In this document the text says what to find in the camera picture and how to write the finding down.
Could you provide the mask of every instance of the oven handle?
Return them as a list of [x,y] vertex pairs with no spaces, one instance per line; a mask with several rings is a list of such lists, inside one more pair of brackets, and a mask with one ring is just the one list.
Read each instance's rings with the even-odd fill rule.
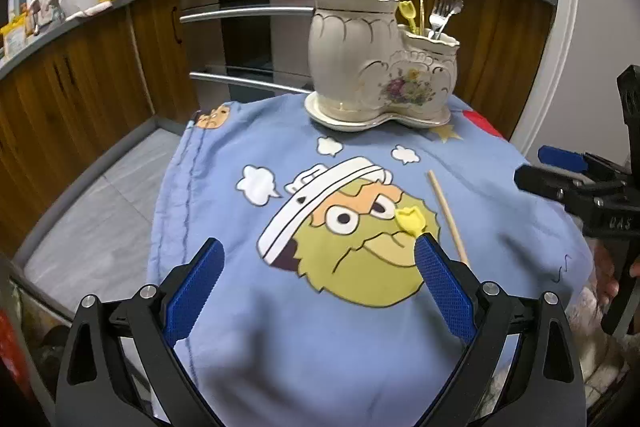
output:
[[247,6],[243,8],[225,8],[193,15],[183,15],[180,22],[200,22],[212,19],[227,19],[229,17],[257,17],[271,15],[313,15],[311,6]]
[[222,84],[232,84],[234,86],[255,87],[255,89],[263,89],[267,91],[279,90],[290,92],[293,94],[309,94],[308,89],[299,87],[283,86],[282,84],[271,84],[261,80],[251,80],[250,78],[240,78],[239,76],[228,76],[226,74],[200,73],[199,71],[191,71],[189,73],[191,80],[208,80],[209,82],[220,82]]

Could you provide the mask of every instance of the white ceramic vase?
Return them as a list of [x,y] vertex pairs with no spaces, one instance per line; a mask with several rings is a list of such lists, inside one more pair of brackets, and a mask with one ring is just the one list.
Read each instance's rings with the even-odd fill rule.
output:
[[456,39],[399,26],[398,0],[315,1],[309,68],[322,112],[362,122],[384,112],[427,120],[442,109],[456,83]]

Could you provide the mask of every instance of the tile floor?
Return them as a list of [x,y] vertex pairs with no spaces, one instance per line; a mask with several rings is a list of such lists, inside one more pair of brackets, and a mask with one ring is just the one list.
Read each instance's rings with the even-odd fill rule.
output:
[[132,296],[146,279],[156,199],[179,140],[158,129],[105,172],[46,235],[27,278],[73,312],[88,293]]

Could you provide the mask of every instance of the white cloud print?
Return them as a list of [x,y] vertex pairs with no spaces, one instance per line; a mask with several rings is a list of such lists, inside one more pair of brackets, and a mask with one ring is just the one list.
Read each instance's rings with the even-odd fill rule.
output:
[[402,162],[402,165],[420,161],[420,156],[418,156],[413,149],[407,149],[401,145],[396,145],[396,148],[391,151],[391,156],[394,160]]
[[269,169],[247,165],[242,169],[242,175],[244,177],[236,184],[236,188],[244,192],[244,197],[250,203],[263,206],[269,198],[281,197],[276,192],[275,178]]
[[322,136],[318,138],[318,154],[335,156],[343,147],[344,145],[330,136]]

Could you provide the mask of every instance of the blue gripper pad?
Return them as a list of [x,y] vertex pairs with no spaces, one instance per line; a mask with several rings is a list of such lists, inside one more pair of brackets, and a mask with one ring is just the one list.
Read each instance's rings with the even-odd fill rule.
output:
[[414,256],[420,275],[433,295],[449,331],[470,344],[476,336],[476,325],[469,297],[424,235],[415,240]]
[[198,255],[201,253],[166,307],[166,325],[162,333],[171,347],[189,336],[225,267],[225,249],[220,241],[212,241],[209,248]]
[[538,159],[546,165],[558,167],[565,171],[586,172],[589,166],[581,154],[543,145],[538,149]]

